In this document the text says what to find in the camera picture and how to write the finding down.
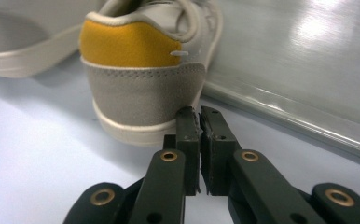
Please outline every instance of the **white surface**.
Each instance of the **white surface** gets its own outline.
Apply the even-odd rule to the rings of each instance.
[[[62,223],[85,189],[128,187],[158,150],[103,131],[78,57],[37,77],[0,77],[0,223]],[[295,187],[334,182],[360,194],[357,158],[216,101],[201,104],[220,110],[241,145],[265,154]],[[202,194],[187,197],[185,223],[231,223],[227,198],[207,197],[201,185]]]

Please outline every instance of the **suede panel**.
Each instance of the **suede panel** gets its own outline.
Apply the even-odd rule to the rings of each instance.
[[[200,63],[150,69],[110,69],[86,64],[96,105],[116,123],[151,126],[192,105],[206,70]]]

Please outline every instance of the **sneaker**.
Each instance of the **sneaker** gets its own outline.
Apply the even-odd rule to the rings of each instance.
[[[102,0],[0,0],[0,77],[29,77],[75,52]]]
[[[80,35],[93,106],[122,142],[157,146],[175,114],[198,104],[222,31],[212,0],[109,0]]]

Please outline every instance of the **shoe sole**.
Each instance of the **shoe sole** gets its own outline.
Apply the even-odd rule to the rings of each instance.
[[[81,25],[28,48],[0,52],[0,77],[31,77],[59,63],[78,48]]]
[[[212,41],[212,46],[209,49],[208,57],[207,57],[207,66],[209,66],[210,61],[215,54],[215,49],[220,39],[222,30],[223,30],[223,18],[221,11],[218,11],[218,24],[217,24],[217,32],[215,34],[215,38]],[[192,106],[194,108],[197,107],[198,101],[201,97],[201,92],[203,89],[203,85],[198,92],[198,95],[193,101]],[[93,108],[98,117],[99,122],[101,123],[104,130],[110,133],[115,139],[118,141],[131,144],[139,147],[155,147],[163,142],[163,136],[165,134],[174,134],[176,133],[176,121],[175,119],[161,123],[153,126],[128,126],[122,125],[114,122],[113,120],[106,117],[99,107],[96,105],[93,100]]]

